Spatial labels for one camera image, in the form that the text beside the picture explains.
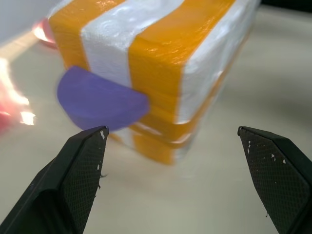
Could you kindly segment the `pink round plate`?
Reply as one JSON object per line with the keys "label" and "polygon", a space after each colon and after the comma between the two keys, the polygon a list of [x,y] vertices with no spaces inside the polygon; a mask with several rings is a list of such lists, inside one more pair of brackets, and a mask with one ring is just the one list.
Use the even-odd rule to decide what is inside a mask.
{"label": "pink round plate", "polygon": [[32,28],[32,32],[41,43],[50,48],[57,49],[57,45],[47,18],[43,18],[41,21],[36,23]]}

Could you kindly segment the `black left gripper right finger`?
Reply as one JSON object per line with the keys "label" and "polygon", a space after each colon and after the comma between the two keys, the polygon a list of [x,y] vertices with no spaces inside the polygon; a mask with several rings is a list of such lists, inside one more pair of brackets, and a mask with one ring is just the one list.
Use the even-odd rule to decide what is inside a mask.
{"label": "black left gripper right finger", "polygon": [[312,234],[312,161],[288,138],[237,131],[253,185],[279,234]]}

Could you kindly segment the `purple half-disc piece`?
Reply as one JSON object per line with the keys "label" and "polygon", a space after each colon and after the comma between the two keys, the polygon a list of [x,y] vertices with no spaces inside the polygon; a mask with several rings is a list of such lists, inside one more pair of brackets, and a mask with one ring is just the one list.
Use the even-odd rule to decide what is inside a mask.
{"label": "purple half-disc piece", "polygon": [[60,79],[57,97],[71,121],[83,130],[107,126],[116,131],[137,122],[150,110],[145,94],[77,66]]}

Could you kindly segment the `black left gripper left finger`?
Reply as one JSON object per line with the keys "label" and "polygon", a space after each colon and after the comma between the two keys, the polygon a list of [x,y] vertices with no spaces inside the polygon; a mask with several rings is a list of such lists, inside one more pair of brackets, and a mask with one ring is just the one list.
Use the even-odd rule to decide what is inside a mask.
{"label": "black left gripper left finger", "polygon": [[108,135],[100,126],[70,137],[31,181],[0,234],[83,234],[100,189]]}

